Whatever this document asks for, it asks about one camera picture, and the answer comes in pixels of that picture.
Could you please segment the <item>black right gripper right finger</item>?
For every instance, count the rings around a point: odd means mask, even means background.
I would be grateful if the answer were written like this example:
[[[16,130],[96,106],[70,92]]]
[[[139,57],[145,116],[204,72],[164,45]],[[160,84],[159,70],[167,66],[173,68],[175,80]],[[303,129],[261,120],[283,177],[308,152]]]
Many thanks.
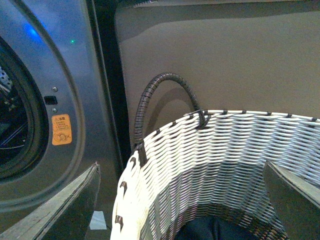
[[[274,211],[291,240],[320,238],[320,189],[267,161],[263,178]]]

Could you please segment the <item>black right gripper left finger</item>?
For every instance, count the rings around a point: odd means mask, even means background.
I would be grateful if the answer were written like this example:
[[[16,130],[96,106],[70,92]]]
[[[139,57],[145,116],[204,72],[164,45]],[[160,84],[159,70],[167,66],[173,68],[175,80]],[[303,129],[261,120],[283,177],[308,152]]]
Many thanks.
[[[83,240],[101,183],[94,163],[56,195],[0,234],[2,240]]]

